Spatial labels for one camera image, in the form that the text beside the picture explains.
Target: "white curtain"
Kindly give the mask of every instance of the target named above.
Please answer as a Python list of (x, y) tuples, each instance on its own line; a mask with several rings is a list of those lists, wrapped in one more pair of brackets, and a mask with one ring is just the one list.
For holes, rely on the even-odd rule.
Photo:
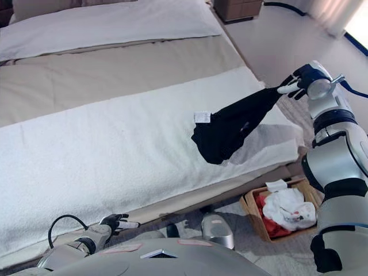
[(314, 0), (308, 13), (321, 23), (329, 34), (341, 37), (363, 2), (364, 0)]

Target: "bed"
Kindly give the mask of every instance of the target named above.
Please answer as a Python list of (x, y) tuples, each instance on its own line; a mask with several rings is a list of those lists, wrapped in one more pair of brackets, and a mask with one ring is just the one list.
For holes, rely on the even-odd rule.
[(0, 36), (0, 269), (42, 255), (65, 213), (146, 223), (300, 173), (302, 129), (277, 107), (221, 165), (190, 139), (195, 111), (264, 88), (203, 0), (77, 7)]

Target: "window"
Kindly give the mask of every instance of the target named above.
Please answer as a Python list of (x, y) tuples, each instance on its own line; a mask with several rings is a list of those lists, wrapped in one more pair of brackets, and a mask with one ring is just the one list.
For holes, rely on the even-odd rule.
[(355, 13), (349, 24), (346, 26), (347, 34), (345, 35), (353, 44), (355, 42), (360, 44), (356, 45), (362, 52), (367, 55), (368, 49), (368, 0), (364, 0), (362, 6)]

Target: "white blanket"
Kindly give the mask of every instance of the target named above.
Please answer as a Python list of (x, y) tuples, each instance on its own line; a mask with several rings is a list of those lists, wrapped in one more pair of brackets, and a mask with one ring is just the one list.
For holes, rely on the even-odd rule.
[(0, 29), (0, 62), (98, 45), (221, 33), (203, 0), (139, 0), (79, 7)]
[[(222, 166), (207, 163), (190, 138), (194, 111), (216, 112), (262, 88), (248, 68), (240, 67), (1, 128), (0, 256), (45, 240), (51, 222), (62, 214), (90, 225), (110, 213), (296, 160), (297, 136), (248, 160), (240, 162), (238, 154)], [(301, 131), (277, 107), (262, 124)], [(257, 143), (245, 143), (240, 151)], [(54, 234), (75, 229), (75, 224), (57, 227)]]

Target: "nightstand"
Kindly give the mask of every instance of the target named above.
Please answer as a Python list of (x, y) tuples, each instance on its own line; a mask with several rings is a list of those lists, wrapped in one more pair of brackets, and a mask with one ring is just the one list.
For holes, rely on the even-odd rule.
[(258, 16), (260, 0), (214, 0), (214, 9), (224, 22), (249, 20)]

